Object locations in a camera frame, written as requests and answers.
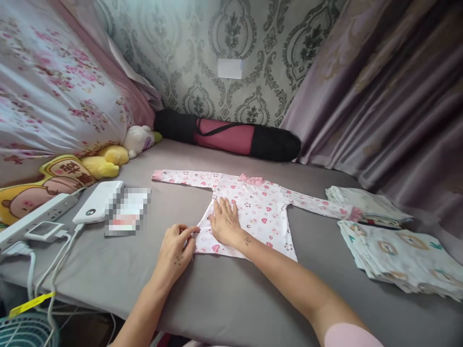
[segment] purple curtain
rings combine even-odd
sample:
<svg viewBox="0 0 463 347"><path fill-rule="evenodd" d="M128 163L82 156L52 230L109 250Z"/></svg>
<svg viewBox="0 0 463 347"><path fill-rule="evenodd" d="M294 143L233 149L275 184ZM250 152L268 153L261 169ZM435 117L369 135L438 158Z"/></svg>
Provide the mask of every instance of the purple curtain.
<svg viewBox="0 0 463 347"><path fill-rule="evenodd" d="M281 128L463 263L463 3L348 1Z"/></svg>

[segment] wallpaper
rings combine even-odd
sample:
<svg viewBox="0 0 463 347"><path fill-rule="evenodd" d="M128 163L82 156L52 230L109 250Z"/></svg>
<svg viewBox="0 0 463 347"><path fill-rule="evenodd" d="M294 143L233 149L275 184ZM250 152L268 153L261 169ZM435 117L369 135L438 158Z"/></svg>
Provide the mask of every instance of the wallpaper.
<svg viewBox="0 0 463 347"><path fill-rule="evenodd" d="M344 0L97 0L134 70L181 113L279 126ZM217 59L243 60L241 80Z"/></svg>

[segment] hand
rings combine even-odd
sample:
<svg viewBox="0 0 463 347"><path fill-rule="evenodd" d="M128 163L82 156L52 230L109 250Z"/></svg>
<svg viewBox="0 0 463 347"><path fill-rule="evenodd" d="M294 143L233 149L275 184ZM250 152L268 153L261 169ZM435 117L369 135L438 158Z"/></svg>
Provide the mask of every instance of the hand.
<svg viewBox="0 0 463 347"><path fill-rule="evenodd" d="M220 204L214 201L214 215L210 214L209 220L212 234L220 243L235 247L235 243L247 234L238 220L238 206L234 204L232 210L228 199L220 198Z"/></svg>
<svg viewBox="0 0 463 347"><path fill-rule="evenodd" d="M193 257L195 239L190 236L194 232L199 232L199 228L185 224L174 224L166 230L150 284L170 291Z"/></svg>

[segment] folded cloth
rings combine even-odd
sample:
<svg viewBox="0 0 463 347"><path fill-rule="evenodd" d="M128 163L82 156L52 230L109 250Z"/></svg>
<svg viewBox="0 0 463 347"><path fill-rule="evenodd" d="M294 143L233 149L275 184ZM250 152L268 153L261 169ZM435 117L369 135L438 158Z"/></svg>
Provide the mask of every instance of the folded cloth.
<svg viewBox="0 0 463 347"><path fill-rule="evenodd" d="M413 218L392 205L386 197L362 189L331 186L325 192L330 201L353 205L362 210L362 222L365 223L399 228L400 224Z"/></svg>
<svg viewBox="0 0 463 347"><path fill-rule="evenodd" d="M439 240L409 230L338 222L355 264L372 280L393 283L406 293L463 299L463 266Z"/></svg>

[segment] stuffed toy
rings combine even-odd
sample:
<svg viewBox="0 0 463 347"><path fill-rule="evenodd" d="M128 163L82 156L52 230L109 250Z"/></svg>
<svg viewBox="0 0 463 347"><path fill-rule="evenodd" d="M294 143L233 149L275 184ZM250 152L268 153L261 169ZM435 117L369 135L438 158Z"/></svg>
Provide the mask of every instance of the stuffed toy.
<svg viewBox="0 0 463 347"><path fill-rule="evenodd" d="M119 168L128 161L127 149L117 145L103 148L97 156L81 158L82 165L97 180L116 177L119 174Z"/></svg>
<svg viewBox="0 0 463 347"><path fill-rule="evenodd" d="M129 151L129 158L133 159L145 149L161 141L162 138L160 133L151 131L147 125L133 125L127 130L122 146Z"/></svg>
<svg viewBox="0 0 463 347"><path fill-rule="evenodd" d="M0 188L0 230L17 222L59 193L89 187L95 179L73 155L62 155L42 165L44 178L31 184Z"/></svg>
<svg viewBox="0 0 463 347"><path fill-rule="evenodd" d="M129 162L129 151L122 146L107 146L99 151L98 155L117 166L123 166Z"/></svg>

